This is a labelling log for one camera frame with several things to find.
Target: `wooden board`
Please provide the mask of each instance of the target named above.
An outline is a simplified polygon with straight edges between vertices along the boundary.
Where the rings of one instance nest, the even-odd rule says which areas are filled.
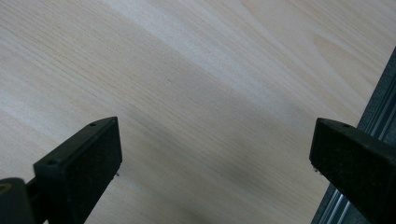
[[[393,0],[2,0],[0,178],[118,116],[87,223],[308,223],[316,118],[357,124],[395,24]]]

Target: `black clamp jaw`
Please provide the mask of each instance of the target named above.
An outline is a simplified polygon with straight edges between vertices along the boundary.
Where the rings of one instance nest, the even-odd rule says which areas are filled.
[[[0,180],[0,223],[84,223],[121,162],[117,118],[85,126],[34,164],[28,184]]]
[[[396,50],[357,128],[318,119],[309,159],[330,182],[313,224],[396,223]]]

